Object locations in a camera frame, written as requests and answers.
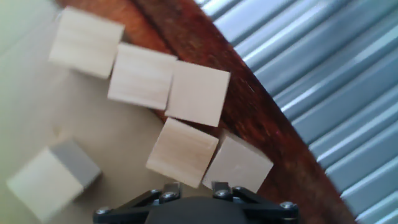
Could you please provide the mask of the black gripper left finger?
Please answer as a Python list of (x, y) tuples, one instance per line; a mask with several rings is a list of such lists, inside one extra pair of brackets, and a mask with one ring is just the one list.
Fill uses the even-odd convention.
[(148, 190), (118, 208), (101, 207), (97, 209), (93, 214), (93, 223), (145, 223), (153, 208), (180, 198), (180, 182), (165, 184), (163, 189)]

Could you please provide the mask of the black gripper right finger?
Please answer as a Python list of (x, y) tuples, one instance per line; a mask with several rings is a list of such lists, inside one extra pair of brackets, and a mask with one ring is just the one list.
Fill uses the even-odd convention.
[(252, 223), (299, 223), (299, 208), (293, 202), (276, 204), (245, 187), (212, 182), (213, 198), (233, 202)]

